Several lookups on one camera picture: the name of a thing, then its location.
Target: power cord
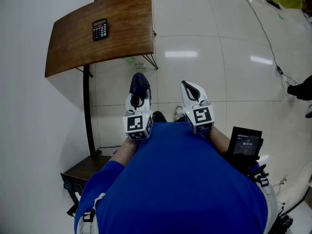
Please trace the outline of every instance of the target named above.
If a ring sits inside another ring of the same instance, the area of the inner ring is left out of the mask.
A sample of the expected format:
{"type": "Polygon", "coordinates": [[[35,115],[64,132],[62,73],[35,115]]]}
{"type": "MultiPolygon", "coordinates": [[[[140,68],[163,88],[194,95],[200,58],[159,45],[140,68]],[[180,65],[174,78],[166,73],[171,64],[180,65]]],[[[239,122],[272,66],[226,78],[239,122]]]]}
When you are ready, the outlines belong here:
{"type": "Polygon", "coordinates": [[[262,22],[260,21],[258,15],[257,15],[257,13],[256,13],[256,11],[255,11],[254,8],[251,6],[251,4],[249,3],[249,1],[248,1],[248,0],[246,0],[246,1],[247,1],[248,5],[250,6],[250,8],[253,10],[253,12],[254,12],[256,18],[258,19],[258,21],[259,21],[259,23],[260,23],[260,25],[261,25],[261,28],[262,28],[262,30],[263,30],[263,32],[264,32],[264,34],[265,34],[265,36],[266,36],[266,38],[267,38],[267,40],[268,40],[268,42],[269,42],[269,45],[270,45],[270,48],[271,48],[271,52],[272,52],[272,54],[273,54],[274,62],[275,62],[275,65],[277,66],[278,72],[280,73],[280,75],[286,76],[287,78],[291,79],[294,83],[296,83],[296,84],[299,85],[299,83],[296,82],[293,78],[291,78],[291,77],[285,75],[284,72],[282,71],[282,69],[277,65],[277,63],[276,63],[276,58],[275,58],[275,54],[274,54],[274,52],[273,52],[271,42],[270,42],[270,40],[269,40],[269,38],[268,38],[267,33],[265,32],[265,30],[264,30],[264,28],[263,28],[262,22]]]}
{"type": "Polygon", "coordinates": [[[273,187],[275,187],[275,186],[279,186],[279,188],[278,188],[278,192],[277,192],[277,196],[278,196],[278,194],[279,194],[279,192],[280,192],[280,190],[281,190],[281,185],[283,185],[283,184],[285,184],[284,182],[285,181],[287,181],[287,179],[286,178],[284,178],[283,180],[281,180],[281,182],[279,182],[278,184],[276,184],[276,185],[273,185],[273,187]]]}
{"type": "Polygon", "coordinates": [[[105,149],[105,148],[115,148],[115,147],[121,147],[121,146],[106,146],[106,147],[99,147],[99,148],[97,149],[97,151],[98,151],[98,150],[100,150],[100,149],[105,149]]]}

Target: black clip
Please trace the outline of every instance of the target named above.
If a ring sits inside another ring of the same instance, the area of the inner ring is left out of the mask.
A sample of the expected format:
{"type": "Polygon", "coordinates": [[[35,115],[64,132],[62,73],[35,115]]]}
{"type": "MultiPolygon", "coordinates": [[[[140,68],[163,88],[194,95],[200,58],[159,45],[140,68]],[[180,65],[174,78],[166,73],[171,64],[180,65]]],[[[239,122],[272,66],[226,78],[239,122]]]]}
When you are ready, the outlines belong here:
{"type": "Polygon", "coordinates": [[[96,211],[94,209],[92,209],[91,211],[89,212],[86,212],[83,214],[83,222],[93,222],[93,217],[94,215],[96,214],[96,211]]]}
{"type": "Polygon", "coordinates": [[[267,179],[267,176],[269,174],[266,174],[264,172],[264,168],[266,165],[260,166],[256,171],[250,173],[247,177],[250,178],[253,182],[260,183],[261,187],[266,187],[269,185],[269,181],[267,179]]]}

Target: small white object on floor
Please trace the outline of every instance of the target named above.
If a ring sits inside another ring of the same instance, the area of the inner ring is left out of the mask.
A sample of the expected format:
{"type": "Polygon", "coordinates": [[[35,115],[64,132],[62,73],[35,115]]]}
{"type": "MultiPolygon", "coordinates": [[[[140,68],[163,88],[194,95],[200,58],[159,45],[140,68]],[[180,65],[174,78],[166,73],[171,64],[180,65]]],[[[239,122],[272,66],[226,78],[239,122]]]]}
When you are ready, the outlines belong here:
{"type": "Polygon", "coordinates": [[[282,84],[283,84],[283,88],[284,88],[284,92],[286,95],[289,95],[287,90],[288,90],[288,87],[289,87],[289,82],[287,80],[287,77],[282,75],[282,84]]]}
{"type": "Polygon", "coordinates": [[[308,107],[308,110],[306,112],[306,118],[312,118],[312,105],[308,107]]]}

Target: black metal table leg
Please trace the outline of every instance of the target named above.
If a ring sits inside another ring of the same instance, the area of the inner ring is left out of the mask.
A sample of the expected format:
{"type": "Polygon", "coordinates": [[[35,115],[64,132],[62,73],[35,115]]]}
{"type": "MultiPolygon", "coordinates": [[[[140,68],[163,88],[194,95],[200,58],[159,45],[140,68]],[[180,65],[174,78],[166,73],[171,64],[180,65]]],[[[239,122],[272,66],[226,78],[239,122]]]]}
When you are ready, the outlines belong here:
{"type": "Polygon", "coordinates": [[[91,112],[90,112],[90,97],[89,97],[89,65],[83,67],[83,107],[84,107],[84,119],[86,122],[86,131],[90,154],[94,155],[96,148],[94,146],[92,124],[91,124],[91,112]]]}
{"type": "Polygon", "coordinates": [[[155,61],[153,55],[150,55],[150,56],[152,57],[153,60],[151,60],[151,59],[149,58],[148,55],[146,55],[146,56],[142,55],[142,56],[143,56],[144,59],[146,59],[150,64],[152,64],[156,69],[158,69],[158,66],[157,66],[157,64],[156,64],[156,61],[155,61]]]}

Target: white strap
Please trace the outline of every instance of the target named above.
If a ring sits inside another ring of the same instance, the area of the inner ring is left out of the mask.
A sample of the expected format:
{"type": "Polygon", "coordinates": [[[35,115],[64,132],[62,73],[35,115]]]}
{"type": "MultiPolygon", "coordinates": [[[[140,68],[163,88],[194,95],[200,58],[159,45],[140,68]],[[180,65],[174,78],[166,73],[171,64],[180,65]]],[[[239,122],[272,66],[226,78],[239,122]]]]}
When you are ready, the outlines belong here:
{"type": "Polygon", "coordinates": [[[99,234],[98,231],[98,219],[96,214],[96,204],[99,200],[104,198],[105,193],[101,193],[95,200],[94,205],[92,207],[92,210],[89,212],[86,212],[82,215],[82,217],[79,219],[78,225],[77,225],[77,234],[99,234]],[[91,212],[94,212],[95,215],[93,216],[92,222],[85,222],[83,220],[83,217],[86,220],[89,220],[91,218],[91,212]]]}
{"type": "Polygon", "coordinates": [[[265,201],[267,203],[267,209],[268,209],[268,218],[267,218],[267,224],[264,229],[264,234],[269,233],[270,229],[272,228],[274,222],[276,221],[277,214],[278,214],[278,205],[277,205],[277,198],[273,189],[273,186],[269,184],[266,187],[261,187],[261,184],[256,182],[256,185],[261,190],[265,201]]]}

